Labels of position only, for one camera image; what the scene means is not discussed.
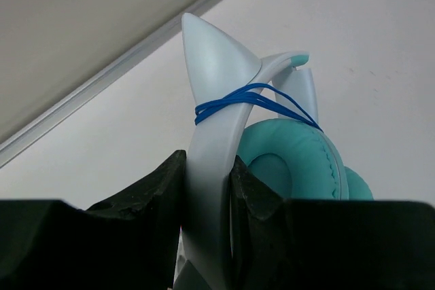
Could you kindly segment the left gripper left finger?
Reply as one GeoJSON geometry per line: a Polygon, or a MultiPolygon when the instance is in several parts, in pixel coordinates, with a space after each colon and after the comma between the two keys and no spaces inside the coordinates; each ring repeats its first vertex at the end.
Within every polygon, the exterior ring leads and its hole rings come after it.
{"type": "Polygon", "coordinates": [[[186,153],[89,209],[62,200],[1,202],[2,289],[169,289],[186,153]]]}

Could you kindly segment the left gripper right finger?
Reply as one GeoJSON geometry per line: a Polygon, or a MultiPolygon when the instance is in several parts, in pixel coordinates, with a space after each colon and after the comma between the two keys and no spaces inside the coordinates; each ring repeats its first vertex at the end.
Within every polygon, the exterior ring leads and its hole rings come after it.
{"type": "Polygon", "coordinates": [[[422,202],[285,200],[236,159],[234,289],[433,289],[434,208],[422,202]]]}

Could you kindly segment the teal cat-ear headphones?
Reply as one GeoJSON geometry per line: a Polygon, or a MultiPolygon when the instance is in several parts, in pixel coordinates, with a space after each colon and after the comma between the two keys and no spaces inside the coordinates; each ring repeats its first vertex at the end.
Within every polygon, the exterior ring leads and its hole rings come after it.
{"type": "Polygon", "coordinates": [[[236,157],[284,198],[370,200],[319,126],[309,53],[257,57],[193,14],[181,19],[196,103],[186,162],[188,261],[212,289],[232,285],[230,172],[236,157]]]}

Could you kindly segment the aluminium table frame rail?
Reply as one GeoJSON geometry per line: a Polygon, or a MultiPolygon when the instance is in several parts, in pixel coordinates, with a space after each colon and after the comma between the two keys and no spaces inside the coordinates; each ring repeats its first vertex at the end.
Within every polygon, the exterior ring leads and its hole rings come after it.
{"type": "Polygon", "coordinates": [[[71,93],[51,106],[32,122],[1,144],[1,166],[5,166],[37,142],[104,89],[149,57],[181,30],[181,17],[186,12],[201,16],[222,0],[195,0],[170,20],[125,51],[71,93]]]}

